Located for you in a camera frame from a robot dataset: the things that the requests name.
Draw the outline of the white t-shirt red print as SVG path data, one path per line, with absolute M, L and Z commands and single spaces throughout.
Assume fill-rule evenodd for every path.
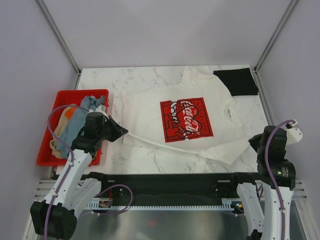
M 123 143 L 197 154 L 232 164 L 249 147 L 235 100 L 208 66 L 186 66 L 181 82 L 122 93 Z

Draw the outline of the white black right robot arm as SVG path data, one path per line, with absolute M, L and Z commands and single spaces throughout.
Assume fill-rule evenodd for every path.
M 239 197 L 248 226 L 248 240 L 290 239 L 291 201 L 296 187 L 296 169 L 285 158 L 286 146 L 303 137 L 297 122 L 287 120 L 268 125 L 263 133 L 249 139 L 257 153 L 258 188 L 251 173 L 236 172 L 229 184 L 230 193 Z

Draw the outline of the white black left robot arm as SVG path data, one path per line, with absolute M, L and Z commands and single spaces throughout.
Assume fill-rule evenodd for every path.
M 30 208 L 35 233 L 60 240 L 69 240 L 77 227 L 78 217 L 95 196 L 110 191 L 108 182 L 87 178 L 78 186 L 85 169 L 92 162 L 103 141 L 114 142 L 128 133 L 111 116 L 102 112 L 88 113 L 84 126 L 73 140 L 67 162 L 55 184 Z

